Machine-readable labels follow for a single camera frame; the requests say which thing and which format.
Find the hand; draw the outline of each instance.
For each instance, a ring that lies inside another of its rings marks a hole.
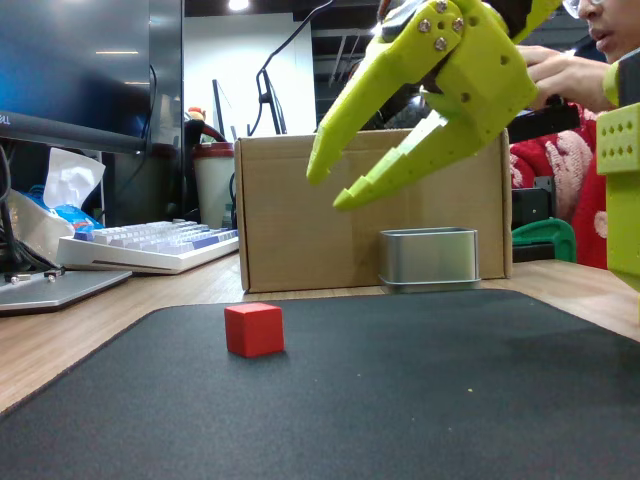
[[[538,87],[538,98],[531,108],[544,108],[552,95],[579,103],[592,112],[614,108],[602,85],[609,65],[566,55],[543,47],[519,46],[531,80]]]

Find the screw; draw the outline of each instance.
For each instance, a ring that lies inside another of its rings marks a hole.
[[[421,21],[418,24],[418,30],[422,33],[429,33],[431,31],[431,22],[427,19]]]
[[[436,40],[435,44],[436,50],[439,52],[443,52],[447,49],[447,39],[444,37],[440,37]]]
[[[464,27],[464,19],[463,18],[456,18],[453,21],[453,31],[458,33],[460,30],[462,30],[462,27]]]
[[[444,13],[447,11],[447,0],[438,0],[436,2],[436,12],[438,13]]]

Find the white wall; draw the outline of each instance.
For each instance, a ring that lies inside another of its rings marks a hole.
[[[204,108],[211,124],[212,80],[219,80],[237,118],[238,134],[246,136],[246,125],[253,126],[258,114],[256,74],[269,54],[298,26],[292,14],[185,18],[185,109]],[[312,133],[316,110],[310,26],[271,61],[267,71],[282,105],[288,133]],[[264,105],[255,135],[274,133],[271,110]]]

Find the trash can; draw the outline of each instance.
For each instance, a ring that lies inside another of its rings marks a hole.
[[[233,144],[220,142],[197,145],[192,158],[202,223],[210,228],[220,228],[225,209],[231,203],[229,184],[235,171]]]

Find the yellow-green block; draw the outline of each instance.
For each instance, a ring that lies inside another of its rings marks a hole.
[[[598,173],[640,171],[640,108],[620,108],[598,119]]]
[[[640,291],[640,105],[598,119],[598,172],[607,176],[609,270]]]

